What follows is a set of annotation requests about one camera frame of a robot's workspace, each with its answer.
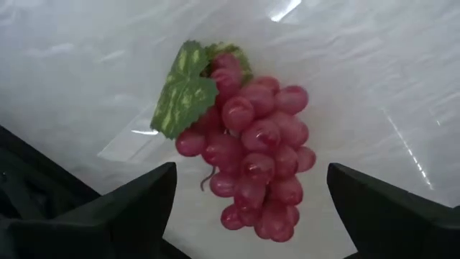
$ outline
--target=grape cluster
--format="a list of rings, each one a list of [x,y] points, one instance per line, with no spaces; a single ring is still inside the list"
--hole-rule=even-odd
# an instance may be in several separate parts
[[[303,199],[297,173],[311,169],[315,153],[303,145],[308,128],[295,115],[308,103],[300,86],[280,89],[261,76],[243,88],[239,61],[220,54],[211,64],[216,103],[176,140],[181,155],[201,155],[218,168],[211,191],[233,197],[222,211],[228,230],[253,227],[262,239],[286,242],[294,235]]]

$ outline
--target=green leaf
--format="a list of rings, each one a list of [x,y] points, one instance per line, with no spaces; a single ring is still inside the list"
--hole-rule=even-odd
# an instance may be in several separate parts
[[[254,77],[248,58],[240,47],[234,44],[220,42],[217,44],[209,45],[205,48],[205,50],[209,61],[213,60],[217,55],[222,53],[231,53],[235,55],[235,57],[239,60],[239,64],[242,69],[243,84],[249,82]]]
[[[167,75],[150,127],[175,139],[212,106],[219,93],[216,82],[200,77],[209,64],[199,42],[187,41]]]

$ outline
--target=white marble surface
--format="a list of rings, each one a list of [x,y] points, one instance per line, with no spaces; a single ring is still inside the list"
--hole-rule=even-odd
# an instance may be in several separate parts
[[[198,187],[209,168],[148,135],[189,38],[235,42],[256,72],[310,93],[300,116],[318,162],[301,176],[291,242],[225,230],[231,201]],[[101,193],[178,162],[165,238],[192,258],[337,259],[354,246],[328,195],[330,162],[460,204],[458,42],[457,0],[0,0],[0,124]]]

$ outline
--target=grape stem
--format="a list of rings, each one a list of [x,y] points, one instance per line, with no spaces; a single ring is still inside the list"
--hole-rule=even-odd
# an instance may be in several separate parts
[[[207,176],[206,178],[204,178],[201,183],[200,183],[200,187],[201,187],[201,191],[204,191],[204,183],[211,179],[211,177],[213,177],[213,175],[216,173],[216,166],[213,166],[213,170],[211,171],[211,173],[209,174],[209,176]]]

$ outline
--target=grape leaf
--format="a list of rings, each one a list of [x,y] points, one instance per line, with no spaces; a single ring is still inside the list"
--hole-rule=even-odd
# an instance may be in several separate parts
[[[241,66],[241,71],[243,74],[243,84],[249,82],[253,77],[254,74],[252,73],[251,65],[249,64],[248,58],[246,54],[244,54],[243,50],[234,45],[229,43],[214,43],[205,47],[206,54],[208,55],[208,59],[211,62],[217,55],[222,53],[231,53],[235,55],[235,57],[239,60],[239,64]]]
[[[200,77],[209,64],[199,42],[187,41],[167,75],[150,127],[175,139],[215,102],[216,82]]]

